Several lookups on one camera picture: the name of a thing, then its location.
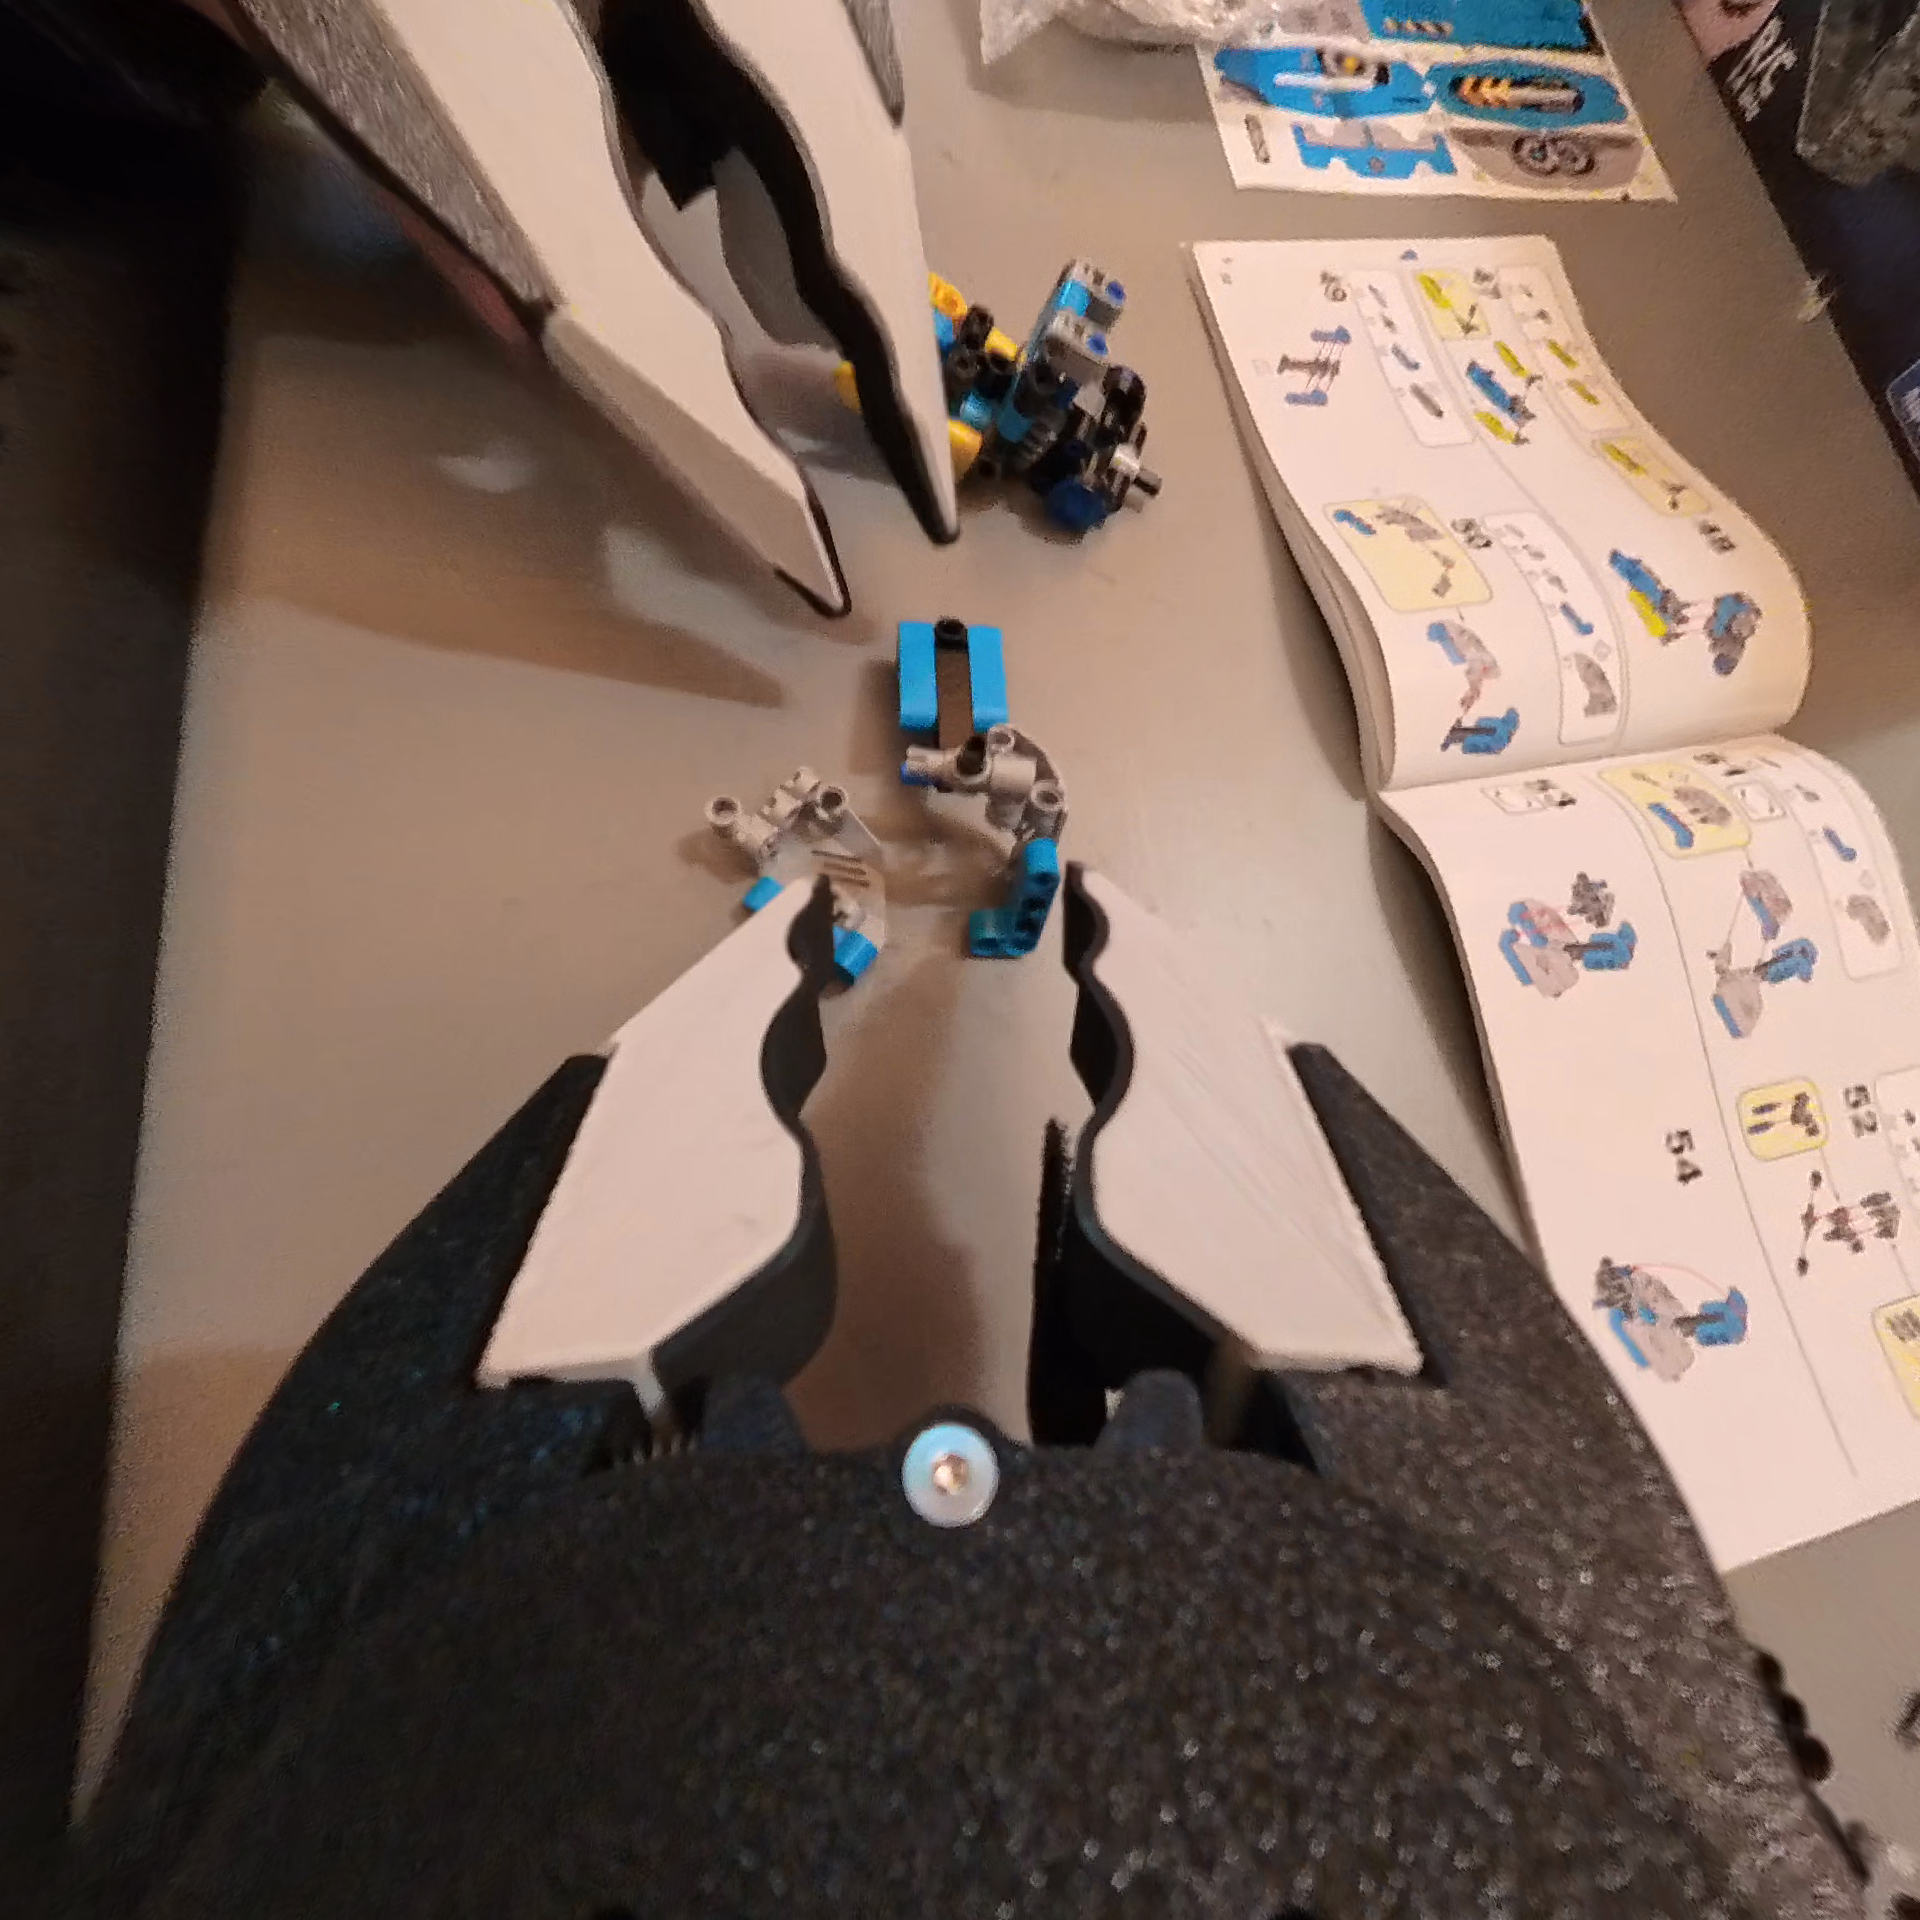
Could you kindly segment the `instruction booklet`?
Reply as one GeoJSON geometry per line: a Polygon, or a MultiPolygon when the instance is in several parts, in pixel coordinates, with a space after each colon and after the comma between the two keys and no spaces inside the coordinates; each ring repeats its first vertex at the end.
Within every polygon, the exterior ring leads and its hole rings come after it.
{"type": "Polygon", "coordinates": [[[1916,916],[1861,784],[1782,737],[1782,552],[1541,236],[1188,260],[1548,1280],[1717,1569],[1912,1505],[1916,916]]]}

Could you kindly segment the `large clear plastic bag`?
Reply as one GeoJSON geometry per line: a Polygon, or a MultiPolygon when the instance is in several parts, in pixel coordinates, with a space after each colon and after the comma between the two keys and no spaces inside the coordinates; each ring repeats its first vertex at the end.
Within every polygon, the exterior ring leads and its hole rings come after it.
{"type": "Polygon", "coordinates": [[[1283,35],[1366,42],[1359,3],[981,3],[983,64],[1005,60],[1048,26],[1124,47],[1252,47],[1283,35]]]}

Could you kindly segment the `grey panel brick assembly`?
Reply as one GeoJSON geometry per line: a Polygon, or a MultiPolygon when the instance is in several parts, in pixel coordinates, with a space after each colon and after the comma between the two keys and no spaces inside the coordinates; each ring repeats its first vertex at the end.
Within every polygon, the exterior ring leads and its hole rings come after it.
{"type": "Polygon", "coordinates": [[[787,886],[827,880],[831,892],[831,967],[853,988],[886,945],[888,894],[879,839],[857,816],[848,792],[808,768],[781,779],[757,807],[715,796],[709,830],[742,855],[755,878],[740,898],[745,914],[771,906],[787,886]]]}

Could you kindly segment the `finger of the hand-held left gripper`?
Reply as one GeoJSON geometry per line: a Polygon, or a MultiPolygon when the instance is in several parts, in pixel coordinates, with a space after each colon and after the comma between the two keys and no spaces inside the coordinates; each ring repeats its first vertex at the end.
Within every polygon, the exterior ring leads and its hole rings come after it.
{"type": "Polygon", "coordinates": [[[609,83],[560,8],[560,307],[544,359],[812,607],[851,609],[825,516],[735,382],[709,308],[640,225],[609,83]]]}
{"type": "Polygon", "coordinates": [[[702,3],[695,17],[800,300],[853,367],[861,420],[920,531],[951,545],[948,416],[894,15],[879,3],[702,3]]]}

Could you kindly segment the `blue yellow black brick assembly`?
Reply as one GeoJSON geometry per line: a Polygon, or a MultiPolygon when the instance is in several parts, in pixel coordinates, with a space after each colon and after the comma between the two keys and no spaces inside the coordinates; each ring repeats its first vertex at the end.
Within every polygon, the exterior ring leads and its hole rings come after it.
{"type": "Polygon", "coordinates": [[[1073,257],[1017,339],[984,305],[927,274],[956,484],[975,476],[1021,484],[1072,539],[1134,496],[1161,492],[1145,462],[1145,382],[1113,359],[1126,300],[1117,276],[1073,257]]]}

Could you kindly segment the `blue sticker sheet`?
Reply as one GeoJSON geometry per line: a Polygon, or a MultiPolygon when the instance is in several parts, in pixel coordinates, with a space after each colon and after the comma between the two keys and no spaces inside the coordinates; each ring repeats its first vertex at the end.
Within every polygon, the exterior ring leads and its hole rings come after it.
{"type": "Polygon", "coordinates": [[[1241,190],[1675,200],[1591,4],[1272,4],[1196,63],[1241,190]]]}

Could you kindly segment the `grey desk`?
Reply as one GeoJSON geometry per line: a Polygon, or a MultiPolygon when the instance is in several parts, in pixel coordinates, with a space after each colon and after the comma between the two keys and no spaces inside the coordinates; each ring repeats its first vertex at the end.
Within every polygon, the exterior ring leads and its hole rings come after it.
{"type": "Polygon", "coordinates": [[[734,318],[855,610],[821,622],[609,448],[430,274],[246,239],[187,678],[78,1807],[263,1401],[345,1289],[552,1065],[735,920],[711,794],[808,766],[896,846],[891,942],[827,1008],[807,1120],[839,1313],[821,1448],[927,1401],[1023,1416],[1043,1132],[1073,1123],[1057,937],[969,963],[975,857],[894,782],[896,622],[1003,627],[1067,849],[1223,985],[1327,1044],[1511,1240],[1528,1233],[1423,868],[1372,815],[1349,683],[1241,455],[1187,270],[1224,239],[1548,233],[1640,412],[1782,550],[1845,764],[1916,880],[1916,494],[1671,4],[1598,4],[1678,204],[1239,193],[1188,52],[896,4],[932,270],[1033,312],[1131,289],[1163,494],[1055,545],[1000,494],[932,547],[805,354],[734,318]]]}

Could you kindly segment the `robot kit box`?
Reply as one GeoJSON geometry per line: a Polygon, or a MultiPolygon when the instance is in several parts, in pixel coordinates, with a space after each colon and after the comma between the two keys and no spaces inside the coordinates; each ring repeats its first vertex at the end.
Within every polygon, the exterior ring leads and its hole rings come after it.
{"type": "Polygon", "coordinates": [[[1678,8],[1888,441],[1917,478],[1917,4],[1678,8]]]}

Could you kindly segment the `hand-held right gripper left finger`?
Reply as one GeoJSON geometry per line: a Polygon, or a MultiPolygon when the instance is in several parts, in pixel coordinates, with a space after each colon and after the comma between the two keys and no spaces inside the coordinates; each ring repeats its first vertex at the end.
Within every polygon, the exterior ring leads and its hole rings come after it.
{"type": "Polygon", "coordinates": [[[837,1292],[803,1119],[831,932],[827,882],[789,882],[614,1032],[478,1385],[784,1385],[812,1363],[837,1292]]]}

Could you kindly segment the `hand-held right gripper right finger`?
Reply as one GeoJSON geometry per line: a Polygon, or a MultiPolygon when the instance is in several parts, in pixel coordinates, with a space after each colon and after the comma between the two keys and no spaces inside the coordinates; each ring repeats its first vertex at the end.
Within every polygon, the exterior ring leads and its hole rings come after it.
{"type": "Polygon", "coordinates": [[[1091,1111],[1039,1271],[1037,1370],[1421,1372],[1287,1030],[1080,863],[1062,967],[1091,1111]]]}

